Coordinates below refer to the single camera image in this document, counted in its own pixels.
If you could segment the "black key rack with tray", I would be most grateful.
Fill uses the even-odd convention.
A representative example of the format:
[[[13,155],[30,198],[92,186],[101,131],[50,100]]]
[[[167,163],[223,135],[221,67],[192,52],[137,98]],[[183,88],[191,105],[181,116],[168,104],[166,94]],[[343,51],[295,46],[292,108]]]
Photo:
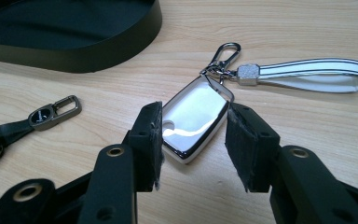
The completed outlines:
[[[0,62],[96,72],[139,54],[161,25],[159,0],[0,0]]]

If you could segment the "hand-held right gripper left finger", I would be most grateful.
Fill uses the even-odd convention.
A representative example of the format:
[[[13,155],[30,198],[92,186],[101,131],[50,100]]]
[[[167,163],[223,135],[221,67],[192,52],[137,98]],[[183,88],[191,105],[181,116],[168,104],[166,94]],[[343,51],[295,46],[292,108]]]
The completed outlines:
[[[137,194],[159,187],[162,103],[145,105],[120,144],[103,148],[77,224],[137,224]]]

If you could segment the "silver car key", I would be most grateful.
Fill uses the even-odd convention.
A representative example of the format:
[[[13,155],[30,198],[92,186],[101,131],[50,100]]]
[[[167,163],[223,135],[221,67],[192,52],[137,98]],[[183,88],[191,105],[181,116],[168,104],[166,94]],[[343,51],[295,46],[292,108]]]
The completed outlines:
[[[241,86],[358,92],[358,61],[326,58],[271,65],[247,63],[230,70],[240,52],[237,43],[220,46],[200,75],[163,106],[163,148],[177,161],[193,161],[226,119],[228,105],[234,101],[234,94],[224,86],[226,80]]]

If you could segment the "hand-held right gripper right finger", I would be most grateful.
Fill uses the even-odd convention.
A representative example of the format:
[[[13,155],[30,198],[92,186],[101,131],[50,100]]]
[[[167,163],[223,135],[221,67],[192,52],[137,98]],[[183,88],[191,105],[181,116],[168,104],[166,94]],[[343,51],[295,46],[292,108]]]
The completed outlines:
[[[270,194],[277,224],[358,224],[358,189],[337,180],[311,150],[282,147],[252,108],[229,106],[226,148],[245,190]]]

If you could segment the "black car key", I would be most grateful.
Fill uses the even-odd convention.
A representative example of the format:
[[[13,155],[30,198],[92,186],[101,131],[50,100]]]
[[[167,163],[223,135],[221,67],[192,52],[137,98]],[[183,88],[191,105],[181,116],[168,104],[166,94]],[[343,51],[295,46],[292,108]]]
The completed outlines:
[[[42,132],[62,123],[82,111],[81,103],[74,95],[54,104],[44,105],[32,112],[27,119],[0,125],[0,158],[5,148],[33,131]]]

